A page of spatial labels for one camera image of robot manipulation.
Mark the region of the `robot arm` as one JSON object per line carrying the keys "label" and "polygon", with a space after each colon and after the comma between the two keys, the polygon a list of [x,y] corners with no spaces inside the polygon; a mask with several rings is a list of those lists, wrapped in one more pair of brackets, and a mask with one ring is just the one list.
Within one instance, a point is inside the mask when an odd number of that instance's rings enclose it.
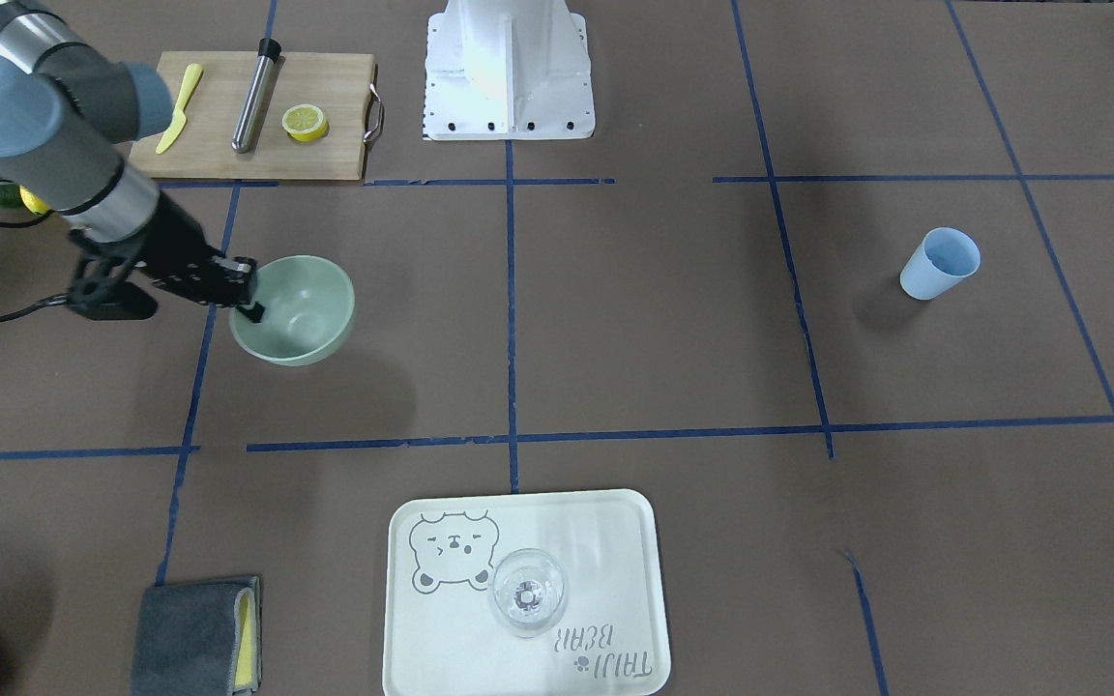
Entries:
{"label": "robot arm", "polygon": [[0,1],[0,184],[35,193],[79,247],[62,305],[88,320],[146,320],[158,303],[131,282],[199,305],[265,316],[257,264],[209,246],[190,217],[119,145],[163,133],[173,100],[155,68],[113,62],[40,1]]}

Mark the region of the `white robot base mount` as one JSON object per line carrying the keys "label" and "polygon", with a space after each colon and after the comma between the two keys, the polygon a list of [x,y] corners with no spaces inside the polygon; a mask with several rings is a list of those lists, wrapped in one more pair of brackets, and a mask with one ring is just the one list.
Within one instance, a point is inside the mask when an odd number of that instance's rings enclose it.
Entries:
{"label": "white robot base mount", "polygon": [[588,27],[565,1],[450,1],[428,18],[426,39],[426,140],[596,133]]}

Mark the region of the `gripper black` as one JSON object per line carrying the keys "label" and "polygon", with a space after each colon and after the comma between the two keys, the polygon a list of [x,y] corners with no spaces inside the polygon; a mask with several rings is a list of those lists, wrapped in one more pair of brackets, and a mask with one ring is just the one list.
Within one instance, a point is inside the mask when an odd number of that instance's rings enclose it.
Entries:
{"label": "gripper black", "polygon": [[158,301],[133,283],[137,272],[156,290],[198,305],[234,308],[244,321],[261,323],[267,308],[253,302],[258,264],[229,257],[205,243],[202,226],[172,198],[158,200],[149,220],[120,241],[102,242],[75,227],[80,249],[66,306],[92,321],[149,320]]}

